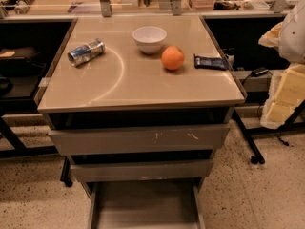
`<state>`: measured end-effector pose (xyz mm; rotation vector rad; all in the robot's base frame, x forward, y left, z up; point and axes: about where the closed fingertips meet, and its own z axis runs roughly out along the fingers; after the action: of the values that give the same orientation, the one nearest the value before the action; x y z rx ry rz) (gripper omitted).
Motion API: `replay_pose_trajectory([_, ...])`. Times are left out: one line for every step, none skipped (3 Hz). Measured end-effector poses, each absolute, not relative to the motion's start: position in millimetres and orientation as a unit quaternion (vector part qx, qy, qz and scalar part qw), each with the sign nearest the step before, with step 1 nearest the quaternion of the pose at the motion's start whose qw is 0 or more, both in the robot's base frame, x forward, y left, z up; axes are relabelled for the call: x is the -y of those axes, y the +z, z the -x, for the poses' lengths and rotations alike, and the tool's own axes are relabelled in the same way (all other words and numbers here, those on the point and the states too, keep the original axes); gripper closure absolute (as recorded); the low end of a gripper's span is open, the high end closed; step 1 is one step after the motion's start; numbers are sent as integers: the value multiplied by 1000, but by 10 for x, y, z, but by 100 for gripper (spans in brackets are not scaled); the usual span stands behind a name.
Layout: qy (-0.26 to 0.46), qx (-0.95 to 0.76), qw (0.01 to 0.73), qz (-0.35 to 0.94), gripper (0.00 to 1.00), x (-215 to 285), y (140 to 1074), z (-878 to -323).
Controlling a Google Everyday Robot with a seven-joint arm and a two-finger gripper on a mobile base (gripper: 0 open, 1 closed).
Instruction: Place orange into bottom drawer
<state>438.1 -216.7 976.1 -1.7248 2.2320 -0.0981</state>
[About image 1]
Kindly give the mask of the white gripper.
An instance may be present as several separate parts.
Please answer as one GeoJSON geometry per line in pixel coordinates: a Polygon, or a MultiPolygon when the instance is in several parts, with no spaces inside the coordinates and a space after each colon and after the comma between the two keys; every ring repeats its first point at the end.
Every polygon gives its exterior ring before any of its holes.
{"type": "MultiPolygon", "coordinates": [[[[305,63],[305,0],[299,0],[282,22],[263,34],[258,44],[278,47],[279,55],[289,62],[305,63]]],[[[260,124],[268,129],[282,126],[305,100],[305,65],[291,64],[273,73],[268,99],[260,124]]]]}

